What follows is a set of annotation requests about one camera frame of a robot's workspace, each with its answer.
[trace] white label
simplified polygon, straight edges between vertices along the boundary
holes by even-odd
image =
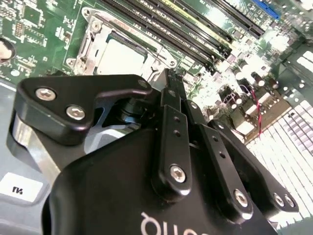
[[[27,202],[34,202],[42,187],[42,182],[31,180],[10,172],[8,172],[0,181],[0,193]]]

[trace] motherboard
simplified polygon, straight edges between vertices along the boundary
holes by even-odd
[[[275,68],[313,39],[312,9],[310,0],[1,0],[0,78],[137,74],[161,90],[159,75],[173,69],[207,120],[246,136],[288,105]]]

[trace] gray metal panel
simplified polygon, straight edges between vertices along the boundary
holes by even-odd
[[[0,81],[0,181],[11,172],[42,182],[43,187],[32,203],[0,193],[0,234],[38,235],[41,234],[41,210],[50,188],[42,174],[14,158],[5,145],[15,96],[14,88],[8,85]]]

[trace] green circuit board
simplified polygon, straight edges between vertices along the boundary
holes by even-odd
[[[131,6],[123,0],[112,1],[131,9]],[[142,7],[149,5],[149,1],[144,0],[133,2],[142,4]],[[261,67],[267,67],[266,70],[270,74],[271,69],[279,65],[293,48],[303,41],[303,35],[312,34],[310,18],[307,14],[300,14],[301,9],[295,7],[291,0],[285,3],[286,6],[280,6],[278,0],[272,1],[271,7],[280,15],[279,20],[267,15],[251,0],[228,0],[229,4],[265,31],[260,39],[256,39],[223,13],[209,6],[207,1],[184,0],[186,4],[229,34],[233,38],[232,43],[219,37],[210,28],[190,16],[174,0],[159,0],[159,2],[169,6],[190,23],[198,25],[221,45],[232,49],[232,54],[226,61],[214,64],[217,72],[214,76],[207,73],[201,63],[190,60],[185,53],[172,47],[168,41],[150,33],[144,27],[137,27],[132,19],[112,9],[105,1],[2,0],[0,3],[0,37],[14,45],[16,56],[0,64],[0,78],[17,84],[30,76],[47,76],[57,71],[74,75],[70,66],[66,64],[66,60],[75,58],[79,52],[88,25],[82,14],[84,7],[109,12],[164,45],[177,60],[176,69],[187,72],[188,77],[184,78],[187,84],[186,91],[189,98],[193,99],[198,96],[196,102],[213,100],[212,96],[216,96],[221,88],[234,83],[235,81],[229,78],[229,74],[225,71],[235,70],[243,61],[244,56],[252,55],[260,58],[257,63],[260,63]],[[187,35],[192,34],[183,25],[180,26],[180,30]],[[281,48],[280,40],[284,40],[283,48]],[[205,47],[219,57],[218,51],[210,46]],[[205,89],[205,95],[200,95],[199,88],[202,87]],[[210,105],[212,103],[209,102],[201,106]]]

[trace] mounting hole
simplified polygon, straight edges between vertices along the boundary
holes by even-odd
[[[180,118],[179,117],[174,117],[174,121],[180,123]]]
[[[90,11],[89,11],[89,10],[85,10],[85,11],[84,11],[84,15],[85,15],[85,16],[90,16]]]
[[[221,156],[222,158],[226,158],[225,154],[222,153],[222,152],[220,152],[220,156]]]
[[[214,140],[215,142],[218,142],[218,141],[219,141],[219,139],[216,138],[216,136],[212,136],[212,138],[213,138],[213,140]]]
[[[179,132],[178,130],[175,130],[175,131],[174,131],[174,134],[175,134],[177,137],[181,137],[180,132]]]

